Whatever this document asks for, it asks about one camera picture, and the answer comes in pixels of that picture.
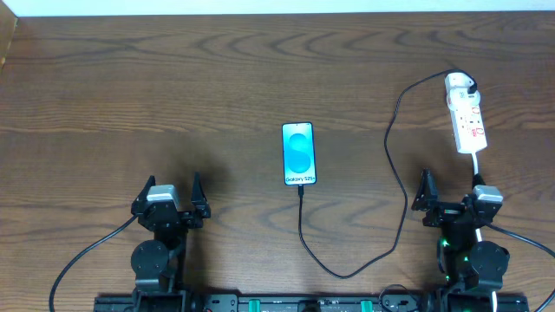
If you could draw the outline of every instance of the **white power strip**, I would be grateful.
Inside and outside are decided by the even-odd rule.
[[[451,110],[454,139],[459,153],[476,153],[487,147],[486,131],[480,113],[480,92],[468,93],[471,77],[452,73],[445,78],[447,106]]]

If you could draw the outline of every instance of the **wooden table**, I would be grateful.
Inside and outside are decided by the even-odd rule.
[[[391,247],[403,197],[383,151],[399,93],[447,68],[479,81],[495,224],[555,248],[555,15],[353,14],[22,18],[0,76],[0,310],[46,310],[71,258],[130,217],[150,174],[184,202],[200,171],[213,216],[189,237],[186,282],[242,293],[433,289],[439,231],[409,211],[397,250],[350,280],[298,242],[280,125],[310,120],[319,181],[306,187],[306,239],[349,273]],[[409,201],[430,167],[445,200],[470,192],[444,84],[404,98],[389,137]],[[138,224],[63,279],[60,311],[128,293]],[[544,252],[483,230],[511,252],[503,292],[534,309],[555,286]]]

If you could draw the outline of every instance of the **phone screen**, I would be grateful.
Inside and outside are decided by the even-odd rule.
[[[310,122],[284,124],[284,176],[286,185],[316,183],[314,136]]]

